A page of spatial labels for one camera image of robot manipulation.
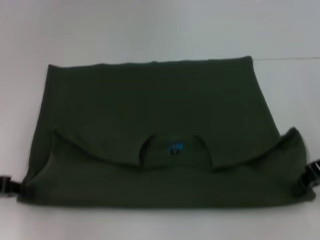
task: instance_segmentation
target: white surface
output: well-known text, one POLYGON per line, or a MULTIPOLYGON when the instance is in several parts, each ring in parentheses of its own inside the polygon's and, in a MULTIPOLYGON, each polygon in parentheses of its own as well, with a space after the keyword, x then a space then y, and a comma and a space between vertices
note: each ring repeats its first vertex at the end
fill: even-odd
MULTIPOLYGON (((22 180, 47 65, 320 57, 317 0, 0 0, 0 175, 22 180)), ((262 60, 279 130, 320 157, 320 60, 262 60)), ((44 208, 0 199, 4 240, 316 240, 320 199, 250 210, 44 208)))

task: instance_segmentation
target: green fabric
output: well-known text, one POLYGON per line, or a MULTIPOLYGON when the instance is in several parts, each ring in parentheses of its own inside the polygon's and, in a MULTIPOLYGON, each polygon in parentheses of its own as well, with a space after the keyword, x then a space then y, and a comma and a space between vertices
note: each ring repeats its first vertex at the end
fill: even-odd
POLYGON ((24 203, 128 208, 267 207, 293 197, 306 149, 280 137, 251 57, 49 65, 24 203), (171 154, 170 147, 182 149, 171 154))

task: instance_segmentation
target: white background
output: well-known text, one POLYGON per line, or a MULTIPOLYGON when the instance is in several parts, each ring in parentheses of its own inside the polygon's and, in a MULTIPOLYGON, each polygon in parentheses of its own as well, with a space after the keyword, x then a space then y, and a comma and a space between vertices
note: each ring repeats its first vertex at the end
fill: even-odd
MULTIPOLYGON (((0 0, 0 175, 21 181, 48 64, 251 55, 281 133, 320 158, 318 0, 0 0)), ((4 240, 318 240, 320 199, 238 210, 35 207, 0 199, 4 240)))

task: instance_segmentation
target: fabric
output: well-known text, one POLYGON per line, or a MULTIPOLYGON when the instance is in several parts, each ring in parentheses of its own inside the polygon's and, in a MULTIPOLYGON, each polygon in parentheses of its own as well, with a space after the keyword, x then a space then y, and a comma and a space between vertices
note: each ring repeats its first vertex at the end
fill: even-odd
POLYGON ((280 137, 251 57, 49 65, 29 170, 36 205, 267 207, 293 197, 306 149, 280 137))

